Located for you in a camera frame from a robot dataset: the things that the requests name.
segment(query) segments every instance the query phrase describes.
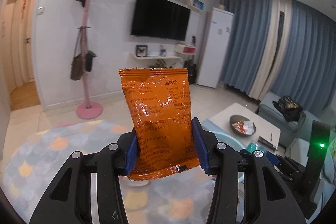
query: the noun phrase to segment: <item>curtain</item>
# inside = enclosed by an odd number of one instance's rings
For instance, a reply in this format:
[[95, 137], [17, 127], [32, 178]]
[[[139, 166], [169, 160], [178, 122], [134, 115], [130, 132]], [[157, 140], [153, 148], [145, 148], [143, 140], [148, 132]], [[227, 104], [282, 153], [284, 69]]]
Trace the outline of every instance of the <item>curtain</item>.
[[224, 6], [234, 21], [220, 80], [249, 93], [266, 45], [272, 0], [225, 0]]
[[[280, 13], [284, 13], [281, 39], [278, 38]], [[249, 97], [262, 100], [275, 80], [287, 48], [292, 18], [292, 0], [272, 0], [268, 37]]]
[[336, 88], [336, 22], [295, 0], [292, 10], [288, 47], [271, 91], [319, 116]]

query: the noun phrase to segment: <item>blue curtain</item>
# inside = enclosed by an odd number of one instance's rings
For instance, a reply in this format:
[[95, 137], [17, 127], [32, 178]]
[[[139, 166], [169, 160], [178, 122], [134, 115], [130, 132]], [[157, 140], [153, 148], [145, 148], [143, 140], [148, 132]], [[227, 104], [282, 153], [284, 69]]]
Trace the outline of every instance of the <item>blue curtain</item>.
[[336, 88], [336, 22], [293, 0], [292, 25], [282, 67], [271, 88], [319, 116]]
[[234, 14], [221, 81], [249, 93], [265, 48], [272, 0], [225, 0]]

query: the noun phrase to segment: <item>dark bowl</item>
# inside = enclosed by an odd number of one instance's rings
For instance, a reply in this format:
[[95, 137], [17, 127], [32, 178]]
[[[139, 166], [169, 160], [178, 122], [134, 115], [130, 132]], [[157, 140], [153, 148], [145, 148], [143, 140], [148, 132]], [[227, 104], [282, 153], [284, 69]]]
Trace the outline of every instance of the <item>dark bowl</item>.
[[249, 136], [252, 136], [252, 135], [256, 132], [257, 128], [255, 127], [255, 124], [254, 124], [254, 123], [253, 123], [254, 131], [253, 131], [253, 133], [250, 134], [250, 135], [241, 133], [239, 130], [235, 129], [235, 128], [232, 126], [232, 124], [235, 123], [236, 121], [239, 121], [239, 120], [242, 120], [242, 121], [244, 121], [244, 122], [249, 121], [249, 119], [246, 118], [246, 117], [244, 117], [244, 116], [241, 116], [241, 115], [232, 115], [232, 116], [230, 117], [230, 127], [231, 127], [231, 129], [232, 129], [232, 131], [233, 131], [234, 133], [236, 133], [237, 135], [240, 135], [240, 136], [249, 137]]

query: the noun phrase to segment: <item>brown handbag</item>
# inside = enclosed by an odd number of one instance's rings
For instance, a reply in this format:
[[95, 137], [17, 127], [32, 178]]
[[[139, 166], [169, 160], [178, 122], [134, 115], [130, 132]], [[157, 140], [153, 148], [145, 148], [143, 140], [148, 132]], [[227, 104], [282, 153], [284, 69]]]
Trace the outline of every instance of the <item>brown handbag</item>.
[[77, 53], [77, 48], [79, 45], [79, 42], [81, 40], [81, 34], [82, 34], [82, 29], [79, 30], [77, 41], [76, 41], [76, 46], [75, 46], [75, 51], [73, 53], [73, 60], [71, 64], [71, 74], [70, 74], [70, 79], [74, 81], [78, 81], [82, 78], [83, 75], [83, 61], [82, 61], [82, 56], [81, 53], [79, 55], [76, 55]]

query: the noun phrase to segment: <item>silver screw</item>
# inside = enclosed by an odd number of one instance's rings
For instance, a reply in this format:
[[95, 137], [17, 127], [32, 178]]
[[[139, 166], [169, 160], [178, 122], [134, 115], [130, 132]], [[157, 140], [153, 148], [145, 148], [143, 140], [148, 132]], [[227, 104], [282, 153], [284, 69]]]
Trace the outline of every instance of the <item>silver screw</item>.
[[116, 143], [111, 143], [110, 145], [109, 145], [109, 150], [117, 150], [118, 149], [118, 145], [116, 144]]
[[264, 155], [264, 153], [261, 152], [261, 151], [259, 151], [259, 150], [255, 150], [255, 151], [254, 151], [254, 155], [255, 155], [257, 158], [261, 158], [261, 157]]
[[79, 151], [73, 152], [71, 155], [74, 159], [79, 158], [81, 156], [81, 153]]
[[217, 148], [220, 149], [220, 150], [223, 150], [226, 148], [226, 144], [225, 143], [218, 143], [217, 145]]

